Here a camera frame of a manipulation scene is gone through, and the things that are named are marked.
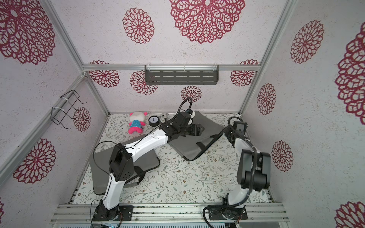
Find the grey laptop bag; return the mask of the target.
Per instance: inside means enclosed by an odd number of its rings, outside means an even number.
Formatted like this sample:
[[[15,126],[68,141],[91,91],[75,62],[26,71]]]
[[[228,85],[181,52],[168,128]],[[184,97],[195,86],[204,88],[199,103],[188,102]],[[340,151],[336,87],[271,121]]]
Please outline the grey laptop bag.
[[[132,161],[130,155],[124,157],[120,150],[129,143],[134,143],[144,135],[130,139],[126,142],[112,144],[112,147],[94,154],[90,161],[93,189],[96,195],[103,195],[109,186],[109,177],[116,181],[125,180],[125,188],[135,187],[144,179],[147,172],[160,166],[160,160],[151,150],[141,156],[137,161]]]
[[[191,162],[202,156],[223,134],[223,126],[195,112],[193,124],[200,124],[203,131],[200,136],[180,136],[168,144],[186,161]]]

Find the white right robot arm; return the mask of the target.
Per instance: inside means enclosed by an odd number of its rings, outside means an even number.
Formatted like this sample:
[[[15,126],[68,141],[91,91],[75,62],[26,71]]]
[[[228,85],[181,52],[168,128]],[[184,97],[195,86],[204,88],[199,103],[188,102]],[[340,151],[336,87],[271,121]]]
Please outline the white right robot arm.
[[[228,207],[242,208],[253,192],[267,189],[271,182],[271,155],[256,148],[246,135],[247,128],[248,124],[241,118],[232,117],[223,129],[240,157],[237,185],[225,198]]]

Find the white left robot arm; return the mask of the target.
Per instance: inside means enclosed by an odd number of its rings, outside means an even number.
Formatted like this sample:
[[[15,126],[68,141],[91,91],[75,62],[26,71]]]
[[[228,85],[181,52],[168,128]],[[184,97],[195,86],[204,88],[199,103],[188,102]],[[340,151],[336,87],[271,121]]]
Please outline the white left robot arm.
[[[155,127],[142,139],[123,145],[116,144],[109,159],[109,182],[91,221],[112,221],[120,218],[120,195],[127,180],[135,173],[134,162],[151,150],[167,144],[180,136],[199,136],[193,124],[195,112],[188,109],[178,112],[172,119]]]

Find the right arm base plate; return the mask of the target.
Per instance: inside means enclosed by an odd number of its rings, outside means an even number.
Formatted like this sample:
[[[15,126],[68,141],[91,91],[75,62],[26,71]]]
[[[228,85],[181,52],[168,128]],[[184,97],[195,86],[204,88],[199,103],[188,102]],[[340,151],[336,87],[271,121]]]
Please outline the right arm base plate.
[[[208,215],[210,220],[247,220],[246,208],[209,208]]]

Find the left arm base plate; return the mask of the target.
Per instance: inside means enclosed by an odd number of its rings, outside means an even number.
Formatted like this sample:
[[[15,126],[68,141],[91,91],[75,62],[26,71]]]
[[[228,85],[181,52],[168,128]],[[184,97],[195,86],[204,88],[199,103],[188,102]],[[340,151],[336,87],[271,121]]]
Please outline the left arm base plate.
[[[117,210],[118,221],[130,221],[132,219],[134,206],[119,205]]]

